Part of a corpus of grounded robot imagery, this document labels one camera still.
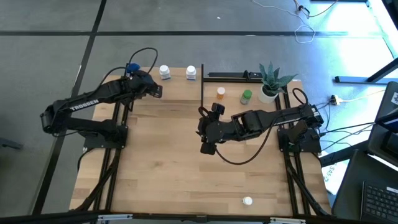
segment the white cable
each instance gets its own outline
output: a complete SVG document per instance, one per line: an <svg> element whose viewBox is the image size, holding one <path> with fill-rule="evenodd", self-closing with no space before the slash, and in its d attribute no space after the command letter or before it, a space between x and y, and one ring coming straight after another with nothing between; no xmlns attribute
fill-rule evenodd
<svg viewBox="0 0 398 224"><path fill-rule="evenodd" d="M377 91L377 92L374 92L374 93L370 93L370 94L367 94L367 95L364 95L364 96L361 96L361 97L358 97L358 98L355 98L355 99L352 99L352 100L343 100L343 99L341 99L341 102L347 102L348 103L348 102L360 100L360 99L363 99L363 98L367 98L367 97L369 97L369 96L371 96L373 94L381 93L383 91L385 91L385 90L380 90L380 91Z"/></svg>
<svg viewBox="0 0 398 224"><path fill-rule="evenodd" d="M298 15L296 15L296 14L294 14L294 13L291 13L291 12L289 12L288 10L280 9L280 8L278 8L278 7L275 7L275 6L265 6L265 5L262 5L262 4L258 3L258 2L256 2L256 0L251 0L251 1L252 1L253 3L256 3L257 5L259 5L259 6L261 6L261 7L271 7L271 8L274 8L274 9L278 9L278 10L280 10L280 11L287 12L287 13L289 13L289 14L292 15L292 16L298 17L298 18L304 23L304 25L300 25L300 26L294 31L294 37L295 37L295 39L296 39L296 42L297 42L297 43L300 43L300 44L306 44L306 43L311 43L311 42L313 41L313 38L315 37L315 34L316 34L315 30L312 29L312 27L310 27L309 25L306 25L306 23L304 22L304 20L303 20L300 16L298 16ZM299 41L299 39L297 38L297 33L296 33L296 32L297 32L301 27L307 27L307 28L310 28L310 29L312 30L313 35L312 35L311 40L309 40L309 41L303 41L303 42L302 42L302 41Z"/></svg>

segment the desk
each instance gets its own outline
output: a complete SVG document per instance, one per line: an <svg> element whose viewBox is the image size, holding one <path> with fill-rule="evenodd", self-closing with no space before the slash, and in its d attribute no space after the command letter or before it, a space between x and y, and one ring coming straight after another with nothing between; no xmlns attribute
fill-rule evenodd
<svg viewBox="0 0 398 224"><path fill-rule="evenodd" d="M154 68L154 80L163 86L161 99L151 97L134 102L127 125L129 134L114 189L112 212L209 214L209 215L279 215L291 216L291 205L283 155L279 152L276 129L262 152L252 162L232 166L218 156L200 153L198 107L201 103L201 80L185 79L184 68L171 68L171 80L162 81ZM111 76L108 80L117 79ZM216 89L226 88L224 99L216 99ZM302 88L292 82L288 88ZM225 105L221 119L246 110L275 110L275 104L263 104L257 98L259 84L204 83L203 104ZM243 90L251 89L253 97L246 106L239 99ZM292 106L298 102L291 97ZM100 104L93 119L110 118L113 105ZM261 136L246 142L226 142L220 152L232 161L251 157L263 141ZM98 181L104 149L87 154L81 162L70 208L79 206ZM320 163L312 154L301 155L305 182L324 210L330 212ZM106 188L100 208L104 207ZM297 201L301 202L296 187ZM244 206L242 198L250 196L254 203Z"/></svg>

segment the potted plant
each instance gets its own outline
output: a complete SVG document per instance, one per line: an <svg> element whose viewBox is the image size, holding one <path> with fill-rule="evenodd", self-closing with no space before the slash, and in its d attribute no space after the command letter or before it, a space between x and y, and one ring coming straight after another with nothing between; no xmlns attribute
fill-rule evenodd
<svg viewBox="0 0 398 224"><path fill-rule="evenodd" d="M260 88L259 100L263 103L270 103L274 101L278 93L284 92L282 87L286 86L297 75L286 75L278 78L279 69L275 71L272 68L272 62L268 66L268 74L262 64L260 64L260 71L262 75L262 86Z"/></svg>

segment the white pot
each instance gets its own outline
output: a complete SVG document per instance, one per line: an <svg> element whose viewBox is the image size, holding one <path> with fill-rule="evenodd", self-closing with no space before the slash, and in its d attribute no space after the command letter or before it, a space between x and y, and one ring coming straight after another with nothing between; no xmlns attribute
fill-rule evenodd
<svg viewBox="0 0 398 224"><path fill-rule="evenodd" d="M275 100L276 96L267 96L263 91L262 91L262 85L260 86L260 92L259 92L259 100L263 103L271 103Z"/></svg>

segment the bottle cap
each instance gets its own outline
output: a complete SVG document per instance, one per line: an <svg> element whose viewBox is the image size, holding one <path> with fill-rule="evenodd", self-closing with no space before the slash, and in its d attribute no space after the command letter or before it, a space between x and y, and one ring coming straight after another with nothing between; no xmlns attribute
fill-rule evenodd
<svg viewBox="0 0 398 224"><path fill-rule="evenodd" d="M245 99L250 99L250 98L251 98L251 95L252 95L251 90L244 90L244 91L243 91L243 98L245 98Z"/></svg>
<svg viewBox="0 0 398 224"><path fill-rule="evenodd" d="M160 68L159 68L159 73L160 73L161 75L165 75L165 74L170 73L169 67L168 67L167 65L162 65L162 66L160 66Z"/></svg>
<svg viewBox="0 0 398 224"><path fill-rule="evenodd" d="M253 199L251 197L244 197L243 198L243 204L251 205L251 204L253 204Z"/></svg>
<svg viewBox="0 0 398 224"><path fill-rule="evenodd" d="M219 87L219 88L217 89L217 93L220 94L220 95L224 95L224 93L225 93L225 88L224 88L224 87Z"/></svg>
<svg viewBox="0 0 398 224"><path fill-rule="evenodd" d="M188 68L187 68L187 74L188 74L188 75L195 75L196 72L197 72L197 71L196 71L196 69L195 69L194 66L192 66L192 65L188 66Z"/></svg>

